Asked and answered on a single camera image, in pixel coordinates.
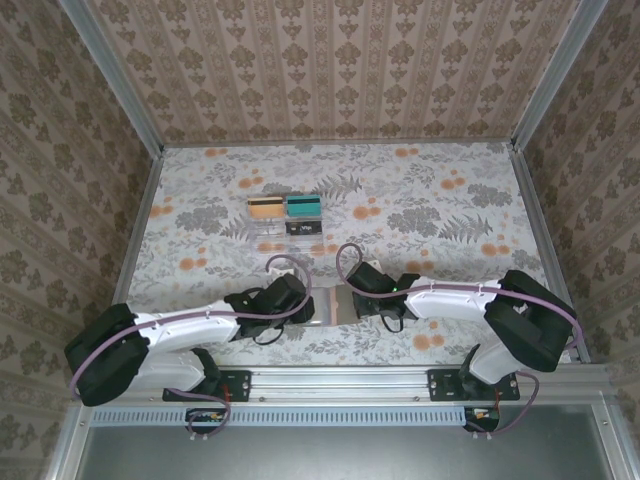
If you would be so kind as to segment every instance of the gray panel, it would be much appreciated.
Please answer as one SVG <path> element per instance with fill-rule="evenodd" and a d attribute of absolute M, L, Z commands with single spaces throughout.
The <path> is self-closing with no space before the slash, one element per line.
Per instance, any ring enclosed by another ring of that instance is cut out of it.
<path fill-rule="evenodd" d="M 587 406 L 535 407 L 490 441 L 435 427 L 232 427 L 208 441 L 182 428 L 96 428 L 78 479 L 609 479 L 598 438 Z"/>

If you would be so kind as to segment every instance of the wallpaper wall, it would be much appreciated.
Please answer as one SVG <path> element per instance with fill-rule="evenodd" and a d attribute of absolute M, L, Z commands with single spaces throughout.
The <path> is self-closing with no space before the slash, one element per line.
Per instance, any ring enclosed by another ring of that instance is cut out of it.
<path fill-rule="evenodd" d="M 0 479 L 39 477 L 62 348 L 109 305 L 149 168 L 55 1 L 0 1 Z"/>
<path fill-rule="evenodd" d="M 578 0 L 89 0 L 165 143 L 509 137 Z"/>
<path fill-rule="evenodd" d="M 640 2 L 610 0 L 527 145 L 595 361 L 640 439 Z"/>

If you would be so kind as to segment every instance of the black mounting bracket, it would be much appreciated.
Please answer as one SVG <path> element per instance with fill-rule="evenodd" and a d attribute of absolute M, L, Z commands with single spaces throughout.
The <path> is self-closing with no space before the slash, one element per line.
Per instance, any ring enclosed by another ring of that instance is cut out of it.
<path fill-rule="evenodd" d="M 230 402 L 248 402 L 251 395 L 251 370 L 220 370 L 220 379 L 211 393 Z M 187 398 L 164 390 L 162 400 L 165 402 L 206 402 L 198 398 Z"/>
<path fill-rule="evenodd" d="M 496 390 L 500 401 L 520 400 L 520 390 L 515 374 L 507 375 L 495 385 L 484 385 L 470 395 L 463 388 L 457 368 L 437 368 L 427 371 L 429 396 L 432 402 L 480 401 L 495 402 Z"/>

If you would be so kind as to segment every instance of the metal frame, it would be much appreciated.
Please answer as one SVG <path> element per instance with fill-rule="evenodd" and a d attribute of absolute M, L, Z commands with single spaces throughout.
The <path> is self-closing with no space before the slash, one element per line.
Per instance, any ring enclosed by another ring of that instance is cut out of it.
<path fill-rule="evenodd" d="M 151 213 L 151 207 L 153 206 L 153 198 L 155 197 L 156 190 L 158 189 L 163 165 L 163 157 L 154 158 L 152 160 L 147 184 L 144 187 L 144 193 L 142 194 L 142 200 L 140 201 L 140 208 L 138 208 L 138 215 L 136 216 L 136 221 L 133 224 L 133 230 L 131 231 L 131 237 L 129 238 L 127 252 L 125 253 L 124 260 L 122 261 L 122 269 L 120 270 L 118 283 L 116 283 L 116 289 L 113 293 L 113 299 L 111 301 L 112 304 L 127 301 L 129 288 L 131 287 L 131 279 L 133 278 L 133 273 L 136 269 L 140 246 L 142 245 L 142 239 L 144 238 L 144 231 L 147 228 L 147 221 L 149 220 L 149 214 Z"/>
<path fill-rule="evenodd" d="M 431 402 L 427 371 L 443 365 L 409 367 L 244 367 L 252 372 L 250 401 L 245 410 L 290 407 L 412 407 L 429 409 L 481 403 Z M 591 405 L 598 432 L 615 480 L 638 477 L 637 457 L 617 406 L 604 365 L 561 365 L 553 373 L 536 373 L 541 388 L 537 405 Z M 520 377 L 522 405 L 530 398 L 533 381 Z M 159 403 L 160 392 L 120 397 L 109 407 L 172 409 L 185 404 Z M 93 409 L 74 407 L 63 427 L 47 480 L 74 480 L 86 446 Z"/>
<path fill-rule="evenodd" d="M 314 145 L 421 145 L 429 143 L 458 143 L 471 145 L 472 143 L 508 143 L 509 137 L 490 137 L 479 140 L 477 138 L 333 138 L 330 140 L 255 140 L 250 142 L 219 142 L 219 147 L 281 147 L 281 146 L 314 146 Z M 211 143 L 189 143 L 176 145 L 167 143 L 165 148 L 206 148 Z"/>
<path fill-rule="evenodd" d="M 576 8 L 547 70 L 513 132 L 512 138 L 518 149 L 524 149 L 531 139 L 606 5 L 607 0 L 584 0 Z"/>
<path fill-rule="evenodd" d="M 573 306 L 569 289 L 564 281 L 560 262 L 558 261 L 558 256 L 556 255 L 556 250 L 553 247 L 553 241 L 547 228 L 547 223 L 544 220 L 544 214 L 542 213 L 542 207 L 540 206 L 540 201 L 538 200 L 536 189 L 533 185 L 533 179 L 531 178 L 529 167 L 524 158 L 524 153 L 522 153 L 522 150 L 512 149 L 509 155 L 516 180 L 518 181 L 518 187 L 520 188 L 520 194 L 522 195 L 522 202 L 529 217 L 533 238 L 540 253 L 540 261 L 549 284 L 549 290 L 567 305 Z M 589 356 L 589 351 L 584 343 L 584 339 L 578 343 L 577 350 L 580 361 L 583 363 L 591 362 L 591 357 Z"/>
<path fill-rule="evenodd" d="M 126 68 L 119 64 L 109 42 L 100 31 L 98 22 L 93 18 L 87 2 L 84 0 L 60 0 L 60 3 L 129 117 L 151 158 L 154 160 L 160 158 L 162 154 L 161 136 L 148 115 L 147 109 L 129 82 Z"/>

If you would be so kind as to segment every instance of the orange flower pattern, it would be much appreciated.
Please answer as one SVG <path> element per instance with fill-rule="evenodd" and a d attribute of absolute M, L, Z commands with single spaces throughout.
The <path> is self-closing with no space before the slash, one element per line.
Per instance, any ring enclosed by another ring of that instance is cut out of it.
<path fill-rule="evenodd" d="M 252 248 L 246 199 L 293 191 L 322 196 L 324 245 L 300 255 L 314 286 L 339 283 L 334 255 L 345 242 L 361 245 L 393 277 L 416 272 L 475 281 L 518 268 L 544 281 L 511 171 L 500 143 L 230 147 L 215 155 L 168 149 L 129 303 L 138 311 L 170 311 L 265 286 L 264 262 L 285 245 Z M 345 255 L 346 268 L 349 262 Z M 225 365 L 460 363 L 490 335 L 482 323 L 446 318 L 408 321 L 392 335 L 370 319 L 287 327 L 269 347 L 233 342 L 213 353 Z"/>

